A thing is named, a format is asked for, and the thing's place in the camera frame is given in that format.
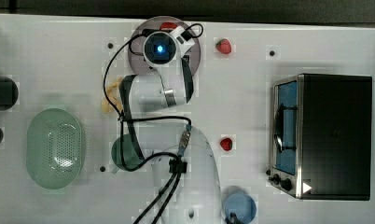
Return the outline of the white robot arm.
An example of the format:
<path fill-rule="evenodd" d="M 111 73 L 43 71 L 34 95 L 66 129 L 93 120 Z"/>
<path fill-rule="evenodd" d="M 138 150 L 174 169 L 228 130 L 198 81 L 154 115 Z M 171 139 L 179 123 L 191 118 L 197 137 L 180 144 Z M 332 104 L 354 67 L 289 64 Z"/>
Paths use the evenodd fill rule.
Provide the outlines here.
<path fill-rule="evenodd" d="M 150 70 L 126 76 L 119 84 L 120 121 L 128 132 L 120 135 L 121 149 L 114 162 L 129 172 L 149 163 L 159 190 L 134 222 L 157 208 L 151 224 L 217 224 L 221 220 L 219 176 L 208 139 L 187 117 L 149 116 L 190 101 L 194 74 L 185 55 L 197 36 L 189 26 L 145 29 L 140 36 Z"/>

